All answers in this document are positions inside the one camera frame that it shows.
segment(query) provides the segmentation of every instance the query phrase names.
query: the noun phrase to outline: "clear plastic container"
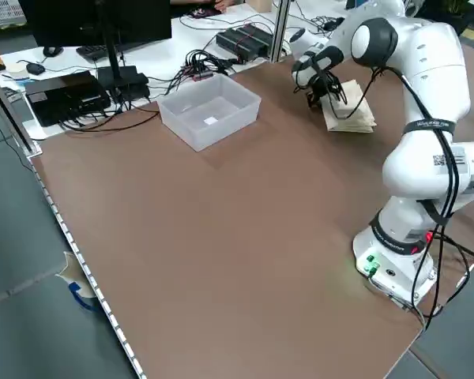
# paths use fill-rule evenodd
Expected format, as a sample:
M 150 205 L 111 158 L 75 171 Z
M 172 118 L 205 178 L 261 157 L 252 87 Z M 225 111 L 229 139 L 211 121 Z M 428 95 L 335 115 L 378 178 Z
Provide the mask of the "clear plastic container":
M 158 100 L 162 122 L 200 152 L 256 121 L 261 98 L 230 77 L 214 77 L 181 87 Z

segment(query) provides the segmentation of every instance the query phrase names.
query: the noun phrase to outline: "brown table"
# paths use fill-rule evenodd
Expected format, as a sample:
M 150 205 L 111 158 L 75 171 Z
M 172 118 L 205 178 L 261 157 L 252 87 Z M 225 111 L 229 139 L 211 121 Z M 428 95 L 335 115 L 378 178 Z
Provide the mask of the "brown table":
M 472 111 L 456 136 L 474 140 L 465 53 Z M 404 128 L 401 85 L 386 74 L 368 93 L 375 133 L 328 133 L 289 70 L 235 75 L 262 97 L 258 121 L 203 152 L 157 119 L 53 137 L 34 159 L 148 377 L 383 377 L 419 331 L 366 287 L 351 249 L 389 198 L 381 169 Z M 370 77 L 351 62 L 335 72 Z M 474 205 L 450 234 L 474 249 Z M 446 294 L 463 270 L 455 254 L 445 263 Z

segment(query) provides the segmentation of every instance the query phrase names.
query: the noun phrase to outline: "computer monitor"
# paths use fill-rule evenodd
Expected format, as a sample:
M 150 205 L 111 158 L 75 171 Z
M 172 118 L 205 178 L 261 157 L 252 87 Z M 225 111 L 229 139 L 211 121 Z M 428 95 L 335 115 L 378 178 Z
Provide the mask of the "computer monitor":
M 20 0 L 39 46 L 105 45 L 110 67 L 99 82 L 124 100 L 149 95 L 148 79 L 135 66 L 119 67 L 115 45 L 171 38 L 170 0 Z

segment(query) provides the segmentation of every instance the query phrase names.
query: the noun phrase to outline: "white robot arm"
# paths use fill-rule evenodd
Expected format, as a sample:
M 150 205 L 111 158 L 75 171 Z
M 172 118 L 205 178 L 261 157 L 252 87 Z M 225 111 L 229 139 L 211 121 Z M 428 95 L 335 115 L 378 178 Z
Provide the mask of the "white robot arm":
M 401 0 L 371 0 L 354 9 L 324 45 L 313 44 L 309 33 L 295 34 L 294 55 L 306 41 L 310 47 L 295 62 L 292 77 L 299 88 L 314 93 L 314 100 L 329 91 L 324 73 L 353 58 L 363 66 L 393 69 L 432 117 L 425 120 L 404 87 L 404 135 L 382 171 L 392 197 L 353 241 L 357 269 L 365 276 L 373 269 L 373 281 L 384 292 L 409 305 L 414 297 L 416 304 L 437 279 L 430 255 L 417 272 L 428 231 L 442 222 L 450 187 L 446 158 L 433 129 L 442 131 L 457 162 L 459 186 L 452 212 L 474 200 L 474 142 L 453 143 L 454 127 L 470 108 L 457 35 L 447 24 L 406 18 Z

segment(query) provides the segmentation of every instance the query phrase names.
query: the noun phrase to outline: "wire bundle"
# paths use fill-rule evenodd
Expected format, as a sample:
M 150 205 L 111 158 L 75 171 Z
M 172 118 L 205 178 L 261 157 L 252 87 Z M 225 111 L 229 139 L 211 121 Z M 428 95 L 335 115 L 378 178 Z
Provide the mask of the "wire bundle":
M 314 26 L 316 28 L 316 31 L 312 31 L 310 30 L 310 33 L 312 34 L 315 34 L 315 35 L 322 35 L 326 38 L 329 38 L 333 31 L 336 29 L 336 28 L 333 28 L 331 30 L 327 30 L 326 29 L 326 25 L 327 23 L 329 22 L 335 22 L 337 21 L 337 19 L 335 17 L 328 17 L 328 16 L 316 16 L 316 17 L 313 17 L 313 18 L 307 18 L 306 15 L 304 14 L 302 8 L 300 7 L 300 4 L 299 4 L 299 0 L 296 0 L 295 1 L 297 7 L 299 8 L 299 12 L 300 12 L 300 17 L 294 15 L 294 14 L 289 14 L 289 17 L 293 17 L 293 18 L 296 18 L 297 20 L 301 20 L 301 21 L 305 21 L 307 22 L 309 25 L 311 26 Z M 276 8 L 278 8 L 277 4 L 275 2 L 273 2 L 274 6 Z M 288 27 L 287 29 L 290 29 L 290 28 L 299 28 L 299 27 L 296 27 L 296 26 L 291 26 L 291 27 Z
M 72 111 L 70 114 L 68 114 L 66 116 L 65 119 L 59 120 L 58 124 L 62 127 L 62 129 L 68 129 L 68 130 L 72 130 L 72 131 L 78 132 L 78 133 L 118 132 L 118 131 L 122 131 L 122 130 L 132 129 L 136 126 L 142 125 L 142 124 L 146 123 L 147 121 L 150 121 L 150 120 L 154 119 L 160 113 L 159 111 L 148 111 L 146 109 L 142 109 L 142 108 L 133 106 L 134 108 L 138 109 L 139 111 L 149 112 L 149 113 L 152 113 L 152 115 L 150 117 L 147 117 L 146 119 L 144 119 L 140 122 L 136 122 L 132 125 L 123 126 L 123 127 L 119 127 L 119 128 L 102 128 L 104 125 L 109 123 L 112 119 L 114 119 L 118 114 L 122 113 L 122 109 L 123 109 L 124 104 L 125 103 L 116 104 L 116 108 L 114 109 L 114 111 L 111 115 L 108 115 L 105 110 L 102 110 L 101 114 L 98 114 L 98 116 L 105 117 L 105 119 L 103 121 L 98 120 L 97 115 L 95 115 L 94 113 L 78 114 L 76 111 Z M 83 119 L 93 118 L 95 121 L 100 121 L 100 122 L 95 124 L 95 125 L 88 126 L 88 123 L 82 122 L 80 120 L 80 118 L 83 118 Z
M 167 85 L 167 87 L 149 86 L 150 88 L 161 88 L 165 90 L 164 93 L 160 93 L 159 95 L 152 97 L 152 99 L 155 99 L 158 96 L 168 95 L 174 90 L 177 91 L 179 86 L 189 79 L 199 81 L 205 77 L 211 76 L 213 73 L 222 73 L 223 75 L 228 75 L 228 70 L 232 69 L 232 66 L 235 63 L 238 63 L 237 59 L 218 58 L 217 56 L 205 51 L 205 48 L 201 50 L 192 50 L 186 54 L 183 66 L 181 66 L 179 71 L 172 79 L 148 77 L 148 79 L 163 82 Z

